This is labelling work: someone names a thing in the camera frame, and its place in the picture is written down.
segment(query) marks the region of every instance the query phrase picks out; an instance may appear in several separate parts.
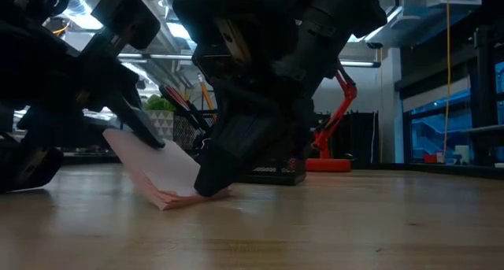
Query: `white planter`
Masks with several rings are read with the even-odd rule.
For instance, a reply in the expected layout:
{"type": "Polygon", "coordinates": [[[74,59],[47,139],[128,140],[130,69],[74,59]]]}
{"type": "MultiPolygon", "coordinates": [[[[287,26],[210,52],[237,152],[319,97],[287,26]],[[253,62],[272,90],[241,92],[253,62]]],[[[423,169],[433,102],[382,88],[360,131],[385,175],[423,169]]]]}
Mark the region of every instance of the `white planter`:
{"type": "Polygon", "coordinates": [[[147,115],[163,139],[173,140],[173,112],[152,110],[147,115]]]}

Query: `green plant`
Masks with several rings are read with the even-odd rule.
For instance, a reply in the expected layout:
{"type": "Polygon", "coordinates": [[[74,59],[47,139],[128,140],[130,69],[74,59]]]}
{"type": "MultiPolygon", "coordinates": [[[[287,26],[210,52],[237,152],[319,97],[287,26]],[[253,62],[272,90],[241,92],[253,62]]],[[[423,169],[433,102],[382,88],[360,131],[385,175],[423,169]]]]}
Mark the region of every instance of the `green plant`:
{"type": "Polygon", "coordinates": [[[168,102],[165,98],[161,98],[157,95],[152,95],[147,100],[145,104],[145,110],[162,110],[162,111],[170,111],[175,112],[175,107],[168,102]]]}

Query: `cable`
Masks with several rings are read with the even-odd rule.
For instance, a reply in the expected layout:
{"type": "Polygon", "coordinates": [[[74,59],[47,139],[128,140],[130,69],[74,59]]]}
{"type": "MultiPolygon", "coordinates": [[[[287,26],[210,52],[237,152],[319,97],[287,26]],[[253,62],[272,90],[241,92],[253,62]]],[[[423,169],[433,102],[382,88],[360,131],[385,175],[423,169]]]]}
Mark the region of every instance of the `cable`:
{"type": "Polygon", "coordinates": [[[60,35],[64,30],[68,29],[70,26],[70,22],[68,22],[63,28],[53,31],[53,34],[60,35]]]}
{"type": "Polygon", "coordinates": [[[67,9],[67,7],[69,7],[69,1],[70,0],[59,0],[57,5],[53,8],[51,16],[55,17],[57,15],[62,14],[63,11],[65,11],[65,9],[67,9]]]}
{"type": "Polygon", "coordinates": [[[446,164],[447,159],[447,143],[448,143],[448,124],[450,120],[450,96],[451,96],[451,22],[450,22],[450,0],[447,0],[447,67],[448,67],[448,84],[447,84],[447,109],[444,118],[444,145],[443,145],[443,163],[446,164]]]}

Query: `wire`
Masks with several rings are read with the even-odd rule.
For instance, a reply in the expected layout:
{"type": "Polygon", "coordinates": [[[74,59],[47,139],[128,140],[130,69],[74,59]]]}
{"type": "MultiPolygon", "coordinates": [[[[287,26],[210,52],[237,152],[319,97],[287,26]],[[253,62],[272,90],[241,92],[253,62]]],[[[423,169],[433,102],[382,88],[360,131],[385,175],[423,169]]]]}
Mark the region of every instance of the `wire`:
{"type": "Polygon", "coordinates": [[[53,31],[53,34],[60,35],[64,30],[68,29],[70,26],[70,22],[68,22],[63,28],[53,31]]]}
{"type": "Polygon", "coordinates": [[[447,0],[447,109],[444,117],[444,144],[443,144],[443,163],[446,164],[447,144],[448,144],[448,124],[450,120],[450,96],[451,96],[451,22],[450,22],[450,0],[447,0]]]}

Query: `black cable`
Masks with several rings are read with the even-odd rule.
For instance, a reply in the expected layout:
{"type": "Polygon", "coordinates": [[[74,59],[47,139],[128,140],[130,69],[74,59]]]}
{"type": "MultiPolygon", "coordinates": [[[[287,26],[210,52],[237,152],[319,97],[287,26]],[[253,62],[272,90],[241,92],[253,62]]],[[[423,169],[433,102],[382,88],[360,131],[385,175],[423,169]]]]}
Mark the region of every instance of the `black cable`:
{"type": "Polygon", "coordinates": [[[53,8],[53,11],[51,12],[51,16],[55,17],[57,15],[60,15],[65,11],[65,9],[69,7],[69,0],[59,0],[57,2],[57,5],[53,8]]]}

